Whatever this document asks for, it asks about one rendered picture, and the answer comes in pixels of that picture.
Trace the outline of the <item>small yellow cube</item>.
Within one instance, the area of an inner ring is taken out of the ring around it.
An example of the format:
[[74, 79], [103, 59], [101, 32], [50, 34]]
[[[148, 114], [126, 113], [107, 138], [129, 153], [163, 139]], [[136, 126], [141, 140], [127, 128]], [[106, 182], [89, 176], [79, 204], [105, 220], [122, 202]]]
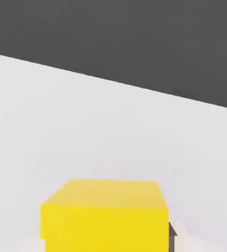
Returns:
[[40, 206], [45, 252], [168, 252], [157, 182], [72, 179]]

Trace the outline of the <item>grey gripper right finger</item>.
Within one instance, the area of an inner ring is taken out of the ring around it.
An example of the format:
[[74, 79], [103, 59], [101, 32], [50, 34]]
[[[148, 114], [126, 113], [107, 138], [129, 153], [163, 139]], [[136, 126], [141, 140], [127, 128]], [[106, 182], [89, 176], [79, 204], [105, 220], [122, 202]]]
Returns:
[[197, 243], [182, 223], [174, 221], [172, 224], [175, 236], [175, 252], [204, 252], [204, 248]]

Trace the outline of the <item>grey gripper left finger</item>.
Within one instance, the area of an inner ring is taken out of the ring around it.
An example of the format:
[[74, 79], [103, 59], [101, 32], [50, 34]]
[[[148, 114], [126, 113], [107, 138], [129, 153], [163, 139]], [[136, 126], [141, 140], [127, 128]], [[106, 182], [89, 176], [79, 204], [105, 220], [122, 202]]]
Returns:
[[27, 239], [12, 247], [10, 252], [45, 252], [45, 240], [40, 238]]

